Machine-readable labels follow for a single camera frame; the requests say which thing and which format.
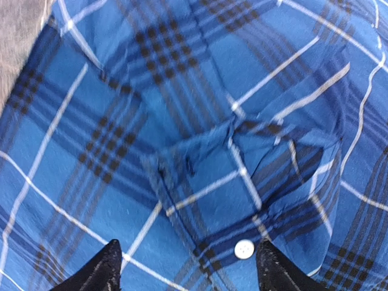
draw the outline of checkered pattern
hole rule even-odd
[[[383,0],[58,0],[0,118],[0,289],[112,238],[123,290],[258,290],[241,239],[385,290]]]

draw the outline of gray surface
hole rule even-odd
[[[0,0],[0,114],[51,2]]]

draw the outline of blue shirt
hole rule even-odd
[[[58,0],[0,119],[1,290],[119,239],[123,290],[258,290],[242,239],[388,285],[385,0]]]

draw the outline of plaid shirt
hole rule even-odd
[[[258,290],[268,238],[388,288],[385,0],[58,0],[0,119],[1,290]]]

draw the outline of button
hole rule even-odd
[[[242,239],[235,246],[235,255],[239,259],[248,259],[250,258],[255,251],[255,246],[253,242],[249,239]]]

